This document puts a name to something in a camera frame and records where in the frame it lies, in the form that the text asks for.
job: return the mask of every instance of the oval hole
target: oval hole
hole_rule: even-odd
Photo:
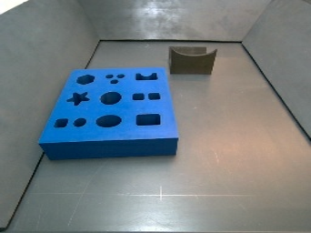
[[[98,118],[96,124],[99,127],[115,127],[122,123],[122,118],[116,115],[106,115]]]

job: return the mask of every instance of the gray metal floor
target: gray metal floor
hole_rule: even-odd
[[[50,161],[14,231],[311,231],[310,142],[241,44],[102,42],[88,68],[169,67],[219,49],[211,76],[170,76],[177,157]]]

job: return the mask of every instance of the metal wall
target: metal wall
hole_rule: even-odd
[[[102,40],[242,41],[270,0],[79,0]]]
[[[42,157],[38,138],[74,68],[99,38],[75,0],[32,0],[0,15],[0,229]]]
[[[311,4],[275,0],[243,45],[311,137]]]

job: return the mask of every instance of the dark gray curved object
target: dark gray curved object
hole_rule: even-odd
[[[170,73],[210,75],[218,49],[207,53],[206,47],[171,47]]]

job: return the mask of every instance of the scratch on floor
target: scratch on floor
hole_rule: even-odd
[[[68,221],[68,227],[70,227],[71,224],[72,224],[74,217],[75,217],[75,212],[76,212],[76,210],[78,210],[78,207],[79,207],[80,202],[82,202],[82,198],[83,198],[83,196],[84,196],[84,194],[86,194],[87,189],[88,189],[88,185],[90,185],[92,179],[96,177],[98,173],[100,172],[100,170],[102,170],[103,166],[106,165],[106,163],[103,163],[103,164],[100,165],[100,167],[96,169],[96,171],[94,172],[94,174],[92,174],[92,176],[91,176],[91,178],[90,178],[90,181],[88,181],[88,183],[87,183],[87,185],[86,185],[86,187],[84,187],[83,193],[82,193],[82,195],[80,195],[80,197],[79,197],[79,200],[78,200],[78,203],[76,203],[76,205],[75,205],[74,214],[71,215],[71,218],[70,218],[70,221]]]

